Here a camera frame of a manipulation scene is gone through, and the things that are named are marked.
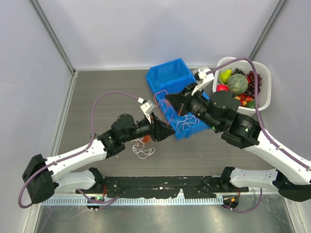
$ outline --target orange component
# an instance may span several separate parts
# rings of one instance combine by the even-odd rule
[[[151,141],[150,135],[144,136],[142,141],[143,141],[143,143],[148,143],[149,141]]]

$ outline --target pear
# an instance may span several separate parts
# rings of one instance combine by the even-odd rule
[[[231,70],[228,69],[219,75],[219,79],[223,84],[226,84],[228,79],[231,77]]]

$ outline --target white basket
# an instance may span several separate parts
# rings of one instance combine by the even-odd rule
[[[218,62],[217,66],[220,66],[233,59],[235,59],[235,57],[224,57]],[[271,102],[271,72],[264,64],[259,62],[253,63],[255,64],[257,73],[260,74],[260,76],[262,77],[260,86],[261,92],[258,93],[259,111],[261,111],[263,109],[266,109]],[[234,70],[235,68],[239,68],[245,73],[248,73],[252,70],[251,65],[247,61],[237,61],[217,70],[215,72],[215,79],[213,82],[213,92],[216,92],[217,85],[221,84],[218,80],[220,72],[226,71],[230,68],[232,70]],[[248,116],[253,116],[256,113],[256,110],[240,106],[238,112]]]

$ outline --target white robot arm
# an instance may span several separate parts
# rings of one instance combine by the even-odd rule
[[[162,141],[175,134],[175,130],[161,121],[153,113],[154,104],[144,101],[141,109],[144,119],[135,124],[129,114],[122,114],[112,124],[111,129],[85,145],[70,152],[44,159],[41,154],[34,156],[22,178],[28,182],[27,190],[32,203],[40,203],[54,193],[70,192],[76,189],[98,192],[103,188],[104,177],[96,168],[84,172],[72,171],[89,163],[104,160],[125,149],[125,142],[149,135],[154,141]],[[47,167],[38,175],[40,169]]]
[[[238,113],[240,102],[230,92],[215,92],[206,100],[200,80],[207,79],[203,83],[210,82],[213,77],[209,75],[212,75],[211,71],[206,67],[195,70],[197,82],[187,85],[180,93],[167,94],[165,98],[181,116],[192,113],[216,133],[223,132],[221,138],[227,143],[249,151],[275,167],[265,171],[226,167],[221,178],[223,185],[278,190],[282,196],[295,201],[311,199],[311,161],[286,148],[266,129],[264,133],[259,123],[250,116]],[[279,147],[275,147],[265,134]]]

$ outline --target melon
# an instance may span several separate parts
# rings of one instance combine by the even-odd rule
[[[235,74],[228,79],[227,86],[230,92],[232,92],[235,96],[238,96],[247,90],[248,81],[244,75]]]

